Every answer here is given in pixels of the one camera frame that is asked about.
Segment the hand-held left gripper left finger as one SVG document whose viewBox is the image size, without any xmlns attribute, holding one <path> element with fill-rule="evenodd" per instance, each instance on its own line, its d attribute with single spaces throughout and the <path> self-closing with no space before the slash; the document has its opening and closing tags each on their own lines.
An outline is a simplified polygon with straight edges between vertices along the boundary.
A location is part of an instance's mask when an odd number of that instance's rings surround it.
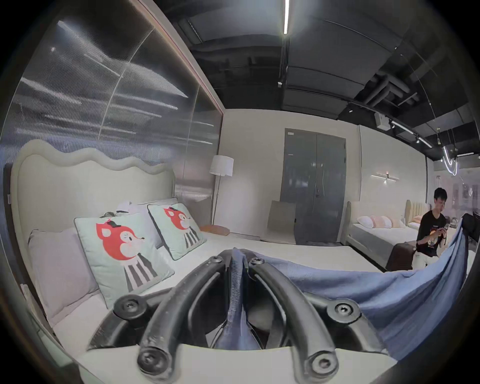
<svg viewBox="0 0 480 384">
<path fill-rule="evenodd" d="M 230 304 L 232 249 L 208 258 L 176 286 L 115 300 L 94 332 L 87 351 L 138 345 L 143 374 L 173 374 L 176 352 L 186 336 L 206 348 L 205 325 L 222 324 Z"/>
</svg>

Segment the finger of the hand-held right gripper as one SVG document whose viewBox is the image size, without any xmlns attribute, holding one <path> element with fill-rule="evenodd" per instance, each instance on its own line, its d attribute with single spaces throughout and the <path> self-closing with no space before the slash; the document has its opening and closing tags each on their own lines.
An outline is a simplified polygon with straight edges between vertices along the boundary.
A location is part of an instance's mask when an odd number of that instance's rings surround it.
<svg viewBox="0 0 480 384">
<path fill-rule="evenodd" d="M 475 242 L 479 243 L 480 238 L 480 215 L 479 213 L 464 213 L 461 219 L 463 232 Z"/>
</svg>

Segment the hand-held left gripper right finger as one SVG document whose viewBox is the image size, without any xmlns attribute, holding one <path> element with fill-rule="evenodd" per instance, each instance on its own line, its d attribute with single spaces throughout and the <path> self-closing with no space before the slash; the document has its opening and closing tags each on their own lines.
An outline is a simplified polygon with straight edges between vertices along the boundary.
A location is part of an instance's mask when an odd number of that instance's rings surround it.
<svg viewBox="0 0 480 384">
<path fill-rule="evenodd" d="M 319 313 L 341 333 L 348 333 L 358 352 L 387 356 L 383 341 L 355 301 L 302 292 L 265 259 L 254 253 L 245 255 L 249 277 L 264 287 L 279 314 L 277 344 L 292 343 L 296 380 L 330 380 L 339 371 L 334 340 Z"/>
</svg>

